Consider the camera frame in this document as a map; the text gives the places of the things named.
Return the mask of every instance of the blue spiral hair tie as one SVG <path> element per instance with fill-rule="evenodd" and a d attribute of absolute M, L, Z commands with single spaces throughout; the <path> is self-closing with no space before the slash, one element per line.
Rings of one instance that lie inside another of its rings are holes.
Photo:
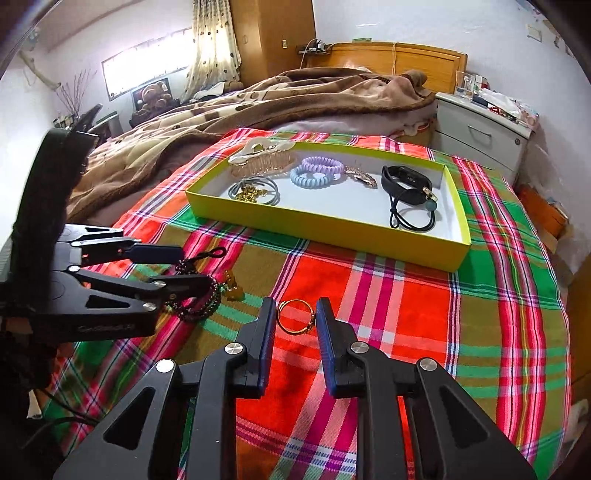
<path fill-rule="evenodd" d="M 298 187 L 305 189 L 317 189 L 320 187 L 326 187 L 331 181 L 335 179 L 332 173 L 325 173 L 323 177 L 307 177 L 305 174 L 308 173 L 305 167 L 302 165 L 290 171 L 291 181 Z"/>

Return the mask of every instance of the wooden wardrobe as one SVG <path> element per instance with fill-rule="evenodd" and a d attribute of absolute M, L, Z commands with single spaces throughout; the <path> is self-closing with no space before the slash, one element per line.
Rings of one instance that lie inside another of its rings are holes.
<path fill-rule="evenodd" d="M 245 86 L 300 68 L 296 47 L 316 36 L 312 0 L 230 0 L 230 8 Z"/>

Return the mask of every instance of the purple spiral hair tie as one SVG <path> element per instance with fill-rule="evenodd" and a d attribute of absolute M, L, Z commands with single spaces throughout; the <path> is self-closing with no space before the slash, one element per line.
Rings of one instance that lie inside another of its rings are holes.
<path fill-rule="evenodd" d="M 301 166 L 304 167 L 306 171 L 324 173 L 325 175 L 329 173 L 332 175 L 335 173 L 345 173 L 345 166 L 340 161 L 327 157 L 306 157 L 301 161 Z"/>

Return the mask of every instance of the window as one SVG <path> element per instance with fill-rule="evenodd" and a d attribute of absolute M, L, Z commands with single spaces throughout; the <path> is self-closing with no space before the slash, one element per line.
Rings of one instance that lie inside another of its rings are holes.
<path fill-rule="evenodd" d="M 191 28 L 128 48 L 103 62 L 109 99 L 162 75 L 186 68 L 193 57 Z"/>

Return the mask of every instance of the gold ring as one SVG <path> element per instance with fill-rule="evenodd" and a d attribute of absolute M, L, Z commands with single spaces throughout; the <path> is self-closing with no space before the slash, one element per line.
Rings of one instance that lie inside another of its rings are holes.
<path fill-rule="evenodd" d="M 283 308 L 285 306 L 287 306 L 288 304 L 290 304 L 293 301 L 299 301 L 300 303 L 303 303 L 304 305 L 306 305 L 306 307 L 308 307 L 308 310 L 310 311 L 310 321 L 308 322 L 308 325 L 306 325 L 304 328 L 302 328 L 302 330 L 289 330 L 281 324 L 281 311 L 283 310 Z M 316 323 L 316 314 L 314 313 L 314 310 L 312 310 L 312 307 L 310 306 L 310 304 L 304 300 L 293 299 L 293 300 L 282 301 L 279 304 L 279 307 L 277 308 L 277 325 L 279 325 L 281 330 L 283 330 L 288 335 L 301 335 L 302 333 L 307 333 L 310 330 L 312 330 L 312 328 L 314 328 L 315 323 Z"/>

